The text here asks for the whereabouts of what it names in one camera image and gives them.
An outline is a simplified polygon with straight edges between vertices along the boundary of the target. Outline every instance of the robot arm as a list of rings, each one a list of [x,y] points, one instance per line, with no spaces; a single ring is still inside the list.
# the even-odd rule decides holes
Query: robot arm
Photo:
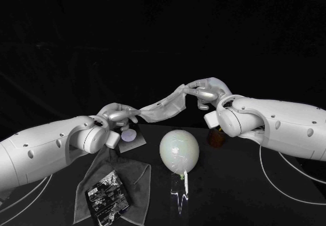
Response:
[[[205,121],[231,137],[251,139],[295,157],[326,161],[326,111],[315,106],[225,95]]]
[[[124,130],[129,127],[124,119],[130,117],[137,122],[134,115],[139,111],[130,109],[113,103],[101,109],[98,115],[78,116],[36,126],[3,140],[0,191],[44,179],[70,166],[78,157],[98,152],[104,145],[114,148],[120,134],[110,129],[120,125]]]

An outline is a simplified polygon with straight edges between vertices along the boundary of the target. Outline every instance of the brown object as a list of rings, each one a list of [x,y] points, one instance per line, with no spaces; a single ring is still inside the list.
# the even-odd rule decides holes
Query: brown object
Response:
[[[225,141],[225,132],[218,131],[218,129],[211,129],[209,130],[209,135],[208,135],[208,144],[220,148],[224,144]]]

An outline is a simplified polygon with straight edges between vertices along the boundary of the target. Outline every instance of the fabric held by robot hands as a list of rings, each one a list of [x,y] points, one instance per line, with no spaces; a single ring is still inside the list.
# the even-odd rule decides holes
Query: fabric held by robot hands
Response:
[[[107,146],[100,150],[85,178],[77,187],[74,224],[91,216],[85,199],[87,189],[116,170],[132,198],[132,206],[121,218],[145,226],[150,204],[152,166],[140,161],[120,158],[116,150]]]
[[[163,121],[175,117],[186,109],[183,88],[189,88],[189,86],[182,84],[169,97],[140,109],[140,117],[146,122]]]

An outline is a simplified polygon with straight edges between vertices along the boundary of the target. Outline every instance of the white cloth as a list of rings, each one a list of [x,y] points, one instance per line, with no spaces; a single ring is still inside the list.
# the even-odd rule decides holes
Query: white cloth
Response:
[[[186,93],[183,93],[183,88],[188,88],[185,84],[176,88],[169,97],[140,109],[140,117],[146,122],[163,121],[175,117],[186,109]]]

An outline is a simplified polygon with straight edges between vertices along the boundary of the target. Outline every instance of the black background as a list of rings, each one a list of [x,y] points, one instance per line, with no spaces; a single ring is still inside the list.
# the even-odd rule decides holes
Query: black background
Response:
[[[326,109],[325,58],[320,0],[7,1],[0,138],[113,102],[140,109],[209,77],[234,94]],[[207,128],[208,112],[188,95],[186,110],[156,124]],[[322,162],[299,161],[323,174]]]

